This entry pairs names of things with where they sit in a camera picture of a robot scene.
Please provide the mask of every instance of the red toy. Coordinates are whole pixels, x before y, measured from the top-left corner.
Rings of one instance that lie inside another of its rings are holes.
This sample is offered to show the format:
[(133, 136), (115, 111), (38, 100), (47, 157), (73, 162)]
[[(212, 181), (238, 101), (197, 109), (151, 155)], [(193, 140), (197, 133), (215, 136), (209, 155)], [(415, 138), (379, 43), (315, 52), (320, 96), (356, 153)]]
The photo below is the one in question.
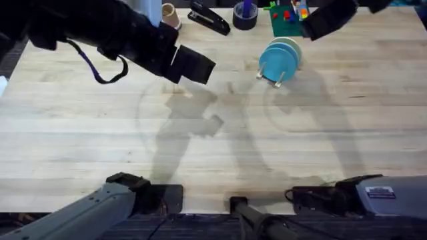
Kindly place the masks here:
[(285, 15), (284, 15), (285, 19), (288, 20), (291, 18), (291, 14), (289, 13), (289, 11), (285, 11)]

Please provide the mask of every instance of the stapler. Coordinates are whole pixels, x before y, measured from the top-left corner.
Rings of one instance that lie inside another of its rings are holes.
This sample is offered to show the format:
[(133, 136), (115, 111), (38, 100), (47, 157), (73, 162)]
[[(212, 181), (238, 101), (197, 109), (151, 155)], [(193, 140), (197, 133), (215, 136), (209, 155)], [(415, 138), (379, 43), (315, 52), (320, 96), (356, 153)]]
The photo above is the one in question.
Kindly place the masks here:
[(190, 2), (191, 12), (188, 14), (190, 20), (200, 23), (222, 35), (228, 35), (231, 29), (227, 21), (203, 5), (200, 1)]

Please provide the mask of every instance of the black cable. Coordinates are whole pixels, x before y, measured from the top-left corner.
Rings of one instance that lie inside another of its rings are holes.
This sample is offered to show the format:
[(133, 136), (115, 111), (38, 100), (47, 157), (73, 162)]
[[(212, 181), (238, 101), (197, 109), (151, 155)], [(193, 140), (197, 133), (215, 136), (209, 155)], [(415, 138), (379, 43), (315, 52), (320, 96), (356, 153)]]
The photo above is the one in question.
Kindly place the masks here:
[(315, 228), (310, 227), (310, 226), (308, 226), (308, 225), (305, 225), (305, 224), (303, 224), (303, 223), (299, 223), (299, 222), (297, 222), (297, 221), (295, 221), (295, 220), (293, 220), (293, 219), (290, 219), (289, 217), (282, 216), (282, 215), (280, 215), (280, 217), (281, 217), (284, 221), (289, 221), (289, 222), (291, 222), (291, 223), (293, 223), (293, 224), (295, 224), (295, 225), (297, 225), (297, 226), (300, 226), (300, 227), (302, 227), (302, 228), (304, 228), (304, 229), (307, 229), (307, 230), (309, 230), (309, 231), (311, 231), (311, 232), (313, 232), (313, 233), (317, 233), (318, 235), (322, 235), (322, 236), (324, 236), (324, 237), (329, 237), (329, 238), (331, 238), (331, 239), (335, 239), (335, 240), (345, 240), (344, 238), (337, 237), (337, 236), (332, 235), (332, 234), (330, 234), (330, 233), (327, 233), (327, 232), (325, 232), (325, 231), (322, 231), (322, 230), (319, 230), (319, 229), (315, 229)]
[(79, 47), (78, 44), (76, 44), (75, 42), (73, 42), (72, 40), (69, 40), (69, 39), (66, 40), (66, 42), (68, 44), (70, 44), (72, 47), (74, 47), (74, 49), (79, 53), (79, 55), (83, 58), (83, 60), (85, 60), (85, 62), (91, 68), (93, 76), (95, 77), (95, 80), (100, 84), (115, 83), (115, 82), (119, 81), (122, 77), (125, 77), (129, 73), (129, 67), (127, 66), (126, 60), (122, 56), (118, 56), (120, 58), (121, 62), (123, 63), (123, 70), (121, 71), (121, 73), (117, 74), (111, 80), (106, 81), (99, 75), (98, 70), (95, 68), (95, 66), (93, 65), (91, 60), (87, 57), (85, 52), (83, 52), (83, 50), (81, 50), (81, 48)]
[(150, 240), (163, 224), (167, 222), (167, 217), (148, 235), (147, 240)]
[(288, 197), (288, 193), (292, 193), (292, 189), (288, 189), (288, 190), (286, 190), (285, 191), (285, 198), (286, 198), (286, 200), (288, 200), (290, 203), (294, 203), (294, 200), (293, 199), (290, 199), (289, 197)]

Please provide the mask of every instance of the cardboard tube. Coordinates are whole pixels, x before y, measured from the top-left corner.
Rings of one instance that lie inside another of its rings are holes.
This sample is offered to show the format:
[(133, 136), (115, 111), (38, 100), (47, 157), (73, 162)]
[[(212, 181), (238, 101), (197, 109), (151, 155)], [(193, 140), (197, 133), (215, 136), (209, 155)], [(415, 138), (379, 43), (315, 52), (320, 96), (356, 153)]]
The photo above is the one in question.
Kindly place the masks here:
[(173, 6), (171, 3), (165, 3), (161, 6), (161, 12), (163, 13), (164, 23), (177, 30), (181, 28), (181, 20), (179, 20), (175, 6)]

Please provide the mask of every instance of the wood grain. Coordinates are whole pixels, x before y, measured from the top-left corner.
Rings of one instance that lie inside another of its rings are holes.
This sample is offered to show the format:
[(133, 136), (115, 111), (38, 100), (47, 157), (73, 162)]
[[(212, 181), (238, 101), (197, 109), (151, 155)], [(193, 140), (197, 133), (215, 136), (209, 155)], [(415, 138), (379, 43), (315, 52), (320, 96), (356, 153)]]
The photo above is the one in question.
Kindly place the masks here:
[[(337, 33), (295, 38), (303, 64), (280, 89), (255, 79), (267, 11), (228, 37), (187, 12), (179, 42), (217, 63), (207, 86), (134, 64), (104, 86), (71, 47), (28, 44), (0, 99), (0, 212), (58, 210), (119, 171), (183, 184), (186, 213), (226, 212), (232, 195), (292, 213), (294, 185), (427, 174), (427, 33), (413, 8), (360, 9)], [(105, 78), (120, 71), (82, 48)]]

